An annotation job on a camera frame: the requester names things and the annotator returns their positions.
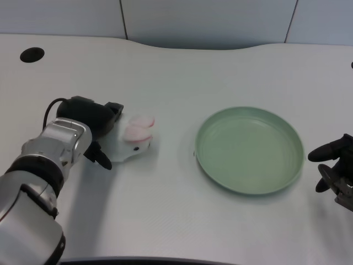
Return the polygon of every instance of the gray wall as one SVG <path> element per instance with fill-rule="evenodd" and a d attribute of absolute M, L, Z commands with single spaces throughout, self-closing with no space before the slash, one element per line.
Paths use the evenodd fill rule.
<path fill-rule="evenodd" d="M 119 0 L 0 0 L 0 33 L 125 38 Z"/>
<path fill-rule="evenodd" d="M 287 42 L 353 45 L 353 0 L 299 0 Z"/>
<path fill-rule="evenodd" d="M 153 46 L 353 45 L 353 0 L 121 0 L 121 4 L 127 37 Z M 119 0 L 0 0 L 0 33 L 126 38 Z"/>
<path fill-rule="evenodd" d="M 130 40 L 237 49 L 283 43 L 296 0 L 122 0 Z"/>

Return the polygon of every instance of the plate rim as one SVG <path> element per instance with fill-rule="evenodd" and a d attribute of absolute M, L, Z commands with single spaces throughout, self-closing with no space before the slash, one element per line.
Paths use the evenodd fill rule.
<path fill-rule="evenodd" d="M 226 110 L 230 110 L 230 109 L 255 109 L 255 110 L 261 110 L 263 112 L 267 112 L 267 113 L 270 113 L 278 118 L 280 118 L 282 121 L 284 121 L 286 124 L 288 124 L 288 126 L 294 131 L 294 133 L 297 135 L 298 139 L 299 139 L 299 142 L 300 142 L 300 145 L 301 145 L 301 148 L 302 148 L 302 151 L 303 151 L 303 159 L 301 159 L 301 163 L 300 163 L 300 166 L 298 167 L 298 171 L 296 173 L 295 176 L 293 176 L 285 185 L 283 185 L 282 187 L 280 188 L 276 188 L 276 189 L 273 189 L 273 190 L 270 190 L 270 191 L 265 191 L 265 192 L 262 192 L 262 193 L 250 193 L 250 192 L 243 192 L 241 190 L 236 190 L 234 188 L 230 188 L 224 184 L 222 184 L 221 182 L 217 181 L 216 179 L 214 179 L 204 168 L 204 166 L 202 165 L 202 162 L 200 160 L 200 156 L 199 156 L 199 152 L 198 152 L 198 148 L 197 148 L 197 140 L 200 138 L 200 134 L 201 134 L 201 129 L 202 127 L 205 125 L 205 123 L 211 119 L 213 116 L 221 113 L 221 112 L 225 112 Z M 207 117 L 204 122 L 202 122 L 202 124 L 200 125 L 198 131 L 197 131 L 197 134 L 196 134 L 196 137 L 195 137 L 195 156 L 196 156 L 196 159 L 198 161 L 198 163 L 200 164 L 202 170 L 213 180 L 215 181 L 217 184 L 223 186 L 224 188 L 226 189 L 229 189 L 233 192 L 237 192 L 237 193 L 240 193 L 240 194 L 246 194 L 246 195 L 265 195 L 265 194 L 270 194 L 270 193 L 274 193 L 274 192 L 278 192 L 282 189 L 285 189 L 287 188 L 288 186 L 290 186 L 291 184 L 293 184 L 296 180 L 299 179 L 299 177 L 301 176 L 302 174 L 302 171 L 303 171 L 303 166 L 304 166 L 304 162 L 305 162 L 305 151 L 304 151 L 304 146 L 303 146 L 303 141 L 302 139 L 300 138 L 300 135 L 299 133 L 297 132 L 297 130 L 289 123 L 287 122 L 284 118 L 282 118 L 281 116 L 273 113 L 273 112 L 270 112 L 266 109 L 261 109 L 261 108 L 257 108 L 257 107 L 249 107 L 249 106 L 238 106 L 238 107 L 229 107 L 229 108 L 225 108 L 225 109 L 222 109 L 222 110 L 219 110 L 213 114 L 211 114 L 209 117 Z"/>

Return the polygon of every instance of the table surface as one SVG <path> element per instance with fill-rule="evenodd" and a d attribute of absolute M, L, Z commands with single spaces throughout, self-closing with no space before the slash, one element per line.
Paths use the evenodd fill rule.
<path fill-rule="evenodd" d="M 29 47 L 45 56 L 23 63 Z M 307 153 L 353 133 L 353 47 L 271 44 L 174 50 L 127 40 L 0 35 L 1 160 L 37 137 L 47 105 L 80 95 L 156 117 L 150 150 L 111 171 L 82 160 L 58 199 L 64 258 L 157 256 L 236 264 L 350 264 L 353 213 L 315 193 L 317 164 L 282 192 L 246 197 L 205 176 L 194 137 L 212 113 L 253 106 L 278 114 Z"/>

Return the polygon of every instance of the pink ear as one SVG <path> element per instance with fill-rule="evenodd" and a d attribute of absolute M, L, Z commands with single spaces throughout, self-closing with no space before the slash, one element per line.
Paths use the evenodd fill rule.
<path fill-rule="evenodd" d="M 152 135 L 148 130 L 134 125 L 128 125 L 122 136 L 122 138 L 128 142 L 143 142 L 151 137 Z"/>
<path fill-rule="evenodd" d="M 133 116 L 129 123 L 143 128 L 149 128 L 154 125 L 154 117 L 146 115 Z"/>

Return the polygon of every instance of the toy rabbit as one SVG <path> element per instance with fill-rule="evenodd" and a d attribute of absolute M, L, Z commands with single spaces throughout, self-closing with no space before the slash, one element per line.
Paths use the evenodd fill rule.
<path fill-rule="evenodd" d="M 98 140 L 101 150 L 111 162 L 122 162 L 130 156 L 145 152 L 152 141 L 148 128 L 154 125 L 154 117 L 138 115 L 129 118 L 122 114 L 114 128 Z"/>

